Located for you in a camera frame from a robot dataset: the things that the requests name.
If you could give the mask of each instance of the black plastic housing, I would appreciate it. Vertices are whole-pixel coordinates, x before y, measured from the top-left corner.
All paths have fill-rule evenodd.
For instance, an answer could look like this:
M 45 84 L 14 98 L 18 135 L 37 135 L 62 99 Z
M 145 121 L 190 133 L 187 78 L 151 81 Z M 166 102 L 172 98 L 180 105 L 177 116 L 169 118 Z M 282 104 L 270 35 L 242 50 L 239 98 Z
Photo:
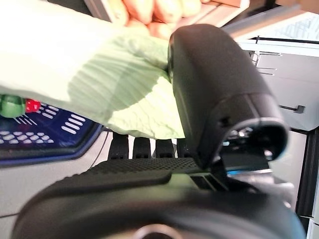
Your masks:
M 254 129 L 249 146 L 270 149 L 273 159 L 286 148 L 287 126 L 275 99 L 251 59 L 220 28 L 197 24 L 175 31 L 168 71 L 200 167 L 209 166 L 231 131 L 246 127 Z

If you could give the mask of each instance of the drawer handle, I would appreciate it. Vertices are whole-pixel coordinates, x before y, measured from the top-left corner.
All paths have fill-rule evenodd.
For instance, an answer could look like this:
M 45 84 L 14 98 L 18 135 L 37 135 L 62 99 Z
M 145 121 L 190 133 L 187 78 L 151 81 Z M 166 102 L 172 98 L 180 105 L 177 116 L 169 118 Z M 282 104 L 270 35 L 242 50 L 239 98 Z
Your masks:
M 280 108 L 286 109 L 286 110 L 290 110 L 290 111 L 294 111 L 297 114 L 302 114 L 305 111 L 305 106 L 297 106 L 297 108 L 291 108 L 288 106 L 279 106 Z

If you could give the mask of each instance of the green fabric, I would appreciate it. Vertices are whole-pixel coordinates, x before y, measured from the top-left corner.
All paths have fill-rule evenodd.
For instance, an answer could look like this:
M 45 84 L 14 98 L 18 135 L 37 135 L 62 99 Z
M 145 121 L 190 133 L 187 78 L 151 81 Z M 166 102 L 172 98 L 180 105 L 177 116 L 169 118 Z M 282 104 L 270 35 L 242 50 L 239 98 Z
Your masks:
M 1 7 L 0 20 L 10 24 L 1 27 L 0 94 L 51 104 L 135 137 L 184 137 L 164 71 L 167 41 L 47 2 Z

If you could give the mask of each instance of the green cloth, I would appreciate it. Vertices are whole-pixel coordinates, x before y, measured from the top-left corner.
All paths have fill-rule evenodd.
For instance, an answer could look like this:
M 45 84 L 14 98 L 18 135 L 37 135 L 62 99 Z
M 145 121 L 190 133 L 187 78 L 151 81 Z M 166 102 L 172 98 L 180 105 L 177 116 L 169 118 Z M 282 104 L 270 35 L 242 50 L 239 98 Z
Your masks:
M 0 94 L 72 111 L 115 132 L 184 137 L 168 42 L 38 0 L 1 1 Z

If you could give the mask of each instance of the drawer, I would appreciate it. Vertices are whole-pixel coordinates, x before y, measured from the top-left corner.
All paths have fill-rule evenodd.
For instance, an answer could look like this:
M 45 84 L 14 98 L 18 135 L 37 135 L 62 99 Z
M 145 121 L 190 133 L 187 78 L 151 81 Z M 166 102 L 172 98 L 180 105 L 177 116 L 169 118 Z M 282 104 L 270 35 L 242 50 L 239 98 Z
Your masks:
M 301 114 L 281 109 L 290 127 L 309 131 L 319 126 L 319 83 L 297 81 L 276 75 L 263 75 L 263 78 L 279 105 L 289 108 L 305 107 Z
M 258 60 L 258 70 L 274 74 L 276 77 L 319 83 L 319 57 L 293 54 L 262 54 Z

